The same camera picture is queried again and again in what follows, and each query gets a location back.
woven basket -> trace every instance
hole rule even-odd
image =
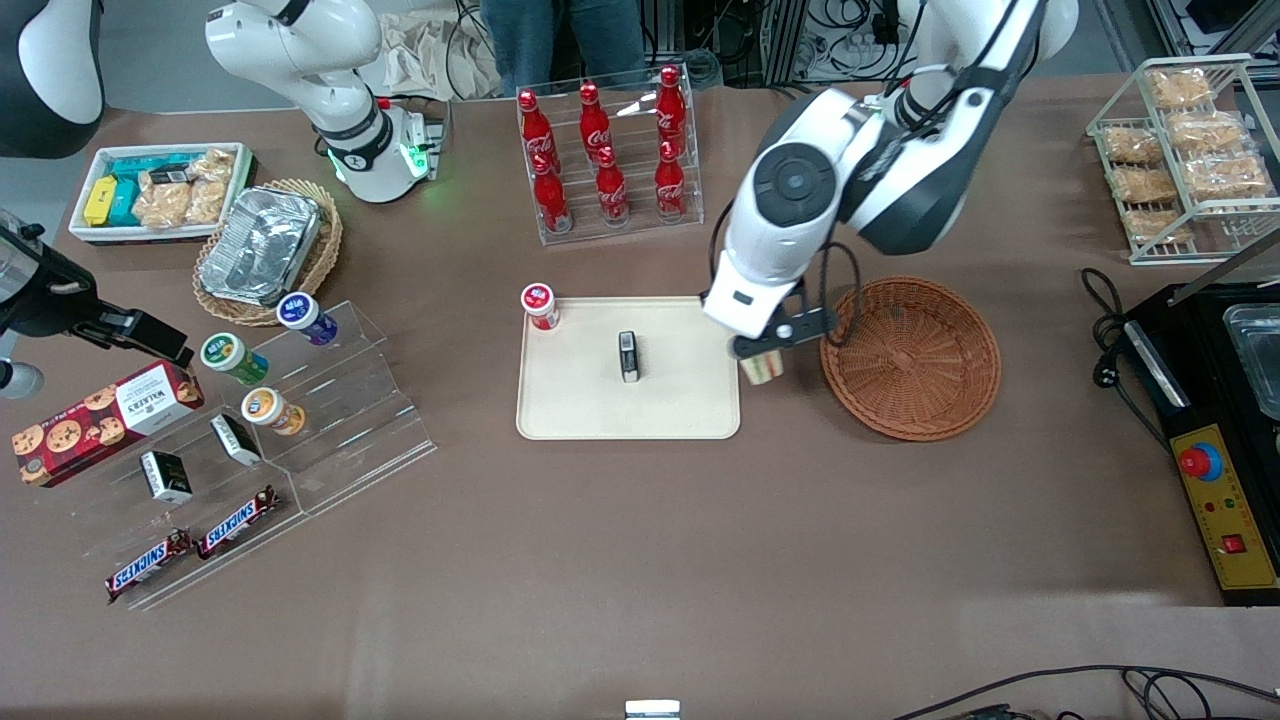
[[[320,233],[316,234],[315,242],[311,243],[311,251],[307,252],[307,259],[302,263],[302,270],[298,272],[298,282],[294,288],[315,295],[329,270],[338,263],[338,249],[342,246],[342,218],[338,217],[338,206],[329,191],[314,182],[284,179],[271,181],[262,187],[296,192],[320,204]],[[200,301],[200,306],[237,325],[265,328],[279,324],[274,307],[259,307],[247,302],[223,300],[209,295],[205,288],[200,287],[200,265],[209,258],[221,236],[223,225],[219,225],[200,250],[200,258],[196,259],[196,270],[192,274],[191,284],[196,288],[196,300]]]
[[[836,304],[847,332],[855,295]],[[1000,388],[996,336],[941,284],[890,277],[863,288],[854,336],[823,338],[822,370],[836,398],[874,430],[909,441],[955,437],[982,419]]]

brown tablecloth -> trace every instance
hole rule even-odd
[[[70,520],[32,506],[56,491],[0,483],[0,715],[614,717],[627,698],[676,697],[691,719],[872,717],[1101,661],[1272,687],[1280,610],[1216,607],[1167,457],[1089,380],[1098,310],[1076,270],[1105,269],[1129,304],[1194,275],[1123,260],[1082,142],[1120,82],[1028,82],[938,247],[882,258],[855,245],[870,278],[915,274],[964,295],[1001,343],[995,409],[936,445],[863,428],[813,346],[790,354],[782,379],[744,387],[726,442],[521,439],[518,290],[692,295],[710,228],[544,250],[508,102],[457,108],[440,179],[385,206],[342,188],[300,113],[114,114],[100,146],[243,141],[261,179],[330,188],[347,233],[321,299],[356,301],[389,334],[392,369],[440,450],[146,614],[106,607],[106,570],[78,559]],[[709,220],[783,104],[698,97]],[[228,327],[192,297],[197,246],[59,236],[104,297],[196,341]],[[143,361],[69,338],[23,341],[18,357],[49,386],[0,406],[5,434]],[[1112,676],[989,700],[1128,707]]]

yellow control panel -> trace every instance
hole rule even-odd
[[[1175,437],[1179,474],[1222,589],[1280,587],[1217,424]]]

red cookie box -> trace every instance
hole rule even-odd
[[[157,360],[13,436],[22,482],[51,488],[204,404],[195,374]]]

blue can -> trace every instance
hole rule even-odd
[[[307,336],[311,345],[329,345],[338,337],[338,323],[333,320],[315,297],[306,292],[291,292],[275,306],[275,318],[291,331]]]

